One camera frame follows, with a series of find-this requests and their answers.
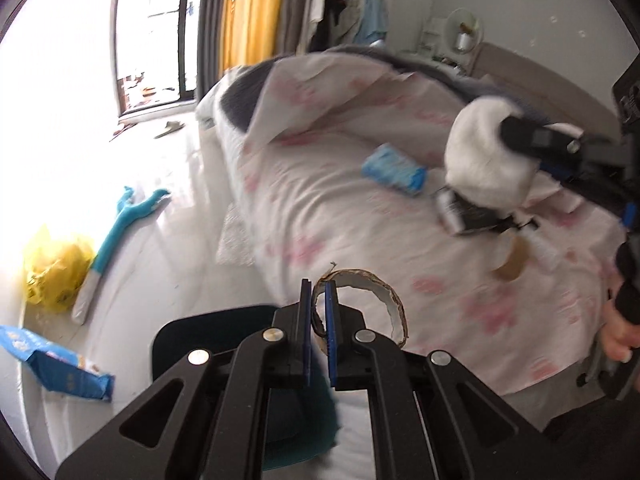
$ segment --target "yellow curtain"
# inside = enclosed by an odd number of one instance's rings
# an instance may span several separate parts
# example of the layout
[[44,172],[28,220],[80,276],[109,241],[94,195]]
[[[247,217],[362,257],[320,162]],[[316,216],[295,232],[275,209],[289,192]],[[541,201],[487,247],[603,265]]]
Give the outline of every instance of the yellow curtain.
[[273,55],[281,0],[225,0],[220,75],[239,64]]

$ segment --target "white fan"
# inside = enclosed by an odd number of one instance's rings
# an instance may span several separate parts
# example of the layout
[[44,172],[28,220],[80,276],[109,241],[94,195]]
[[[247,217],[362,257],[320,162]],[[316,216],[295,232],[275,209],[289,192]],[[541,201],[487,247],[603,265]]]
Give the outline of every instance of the white fan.
[[466,9],[456,9],[444,26],[445,45],[456,54],[468,54],[482,37],[482,23]]

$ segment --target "gray curtain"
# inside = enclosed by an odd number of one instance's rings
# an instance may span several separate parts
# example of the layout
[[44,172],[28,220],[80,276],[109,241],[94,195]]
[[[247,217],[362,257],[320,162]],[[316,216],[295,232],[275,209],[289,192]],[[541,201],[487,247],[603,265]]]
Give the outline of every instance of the gray curtain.
[[274,54],[293,54],[300,41],[305,0],[282,0]]
[[224,0],[200,0],[198,19],[198,80],[196,100],[200,101],[218,82],[220,27]]

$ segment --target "blue packaged item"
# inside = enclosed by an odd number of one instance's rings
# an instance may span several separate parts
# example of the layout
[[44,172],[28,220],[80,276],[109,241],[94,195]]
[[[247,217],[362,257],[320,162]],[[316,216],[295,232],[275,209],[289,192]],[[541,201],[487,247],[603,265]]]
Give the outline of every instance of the blue packaged item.
[[115,378],[88,359],[25,328],[0,325],[0,346],[20,359],[51,392],[111,401]]
[[362,165],[363,176],[383,186],[398,188],[410,195],[422,190],[427,169],[398,152],[391,144],[382,144]]

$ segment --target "blue toy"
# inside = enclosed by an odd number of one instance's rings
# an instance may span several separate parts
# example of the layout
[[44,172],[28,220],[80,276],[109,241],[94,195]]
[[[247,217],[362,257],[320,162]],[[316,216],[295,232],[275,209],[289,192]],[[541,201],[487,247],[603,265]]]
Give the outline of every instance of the blue toy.
[[124,189],[125,191],[116,206],[118,211],[116,221],[113,223],[113,227],[111,227],[109,234],[107,234],[107,237],[100,246],[100,250],[98,250],[98,253],[95,255],[94,262],[91,264],[84,282],[82,282],[76,304],[71,312],[71,319],[78,325],[84,324],[84,320],[91,307],[92,299],[94,298],[95,290],[98,287],[98,283],[100,283],[100,278],[127,227],[139,218],[149,216],[153,211],[158,209],[158,206],[164,202],[164,200],[167,200],[171,196],[171,193],[166,189],[156,189],[149,198],[139,204],[134,204],[133,188],[125,186]]

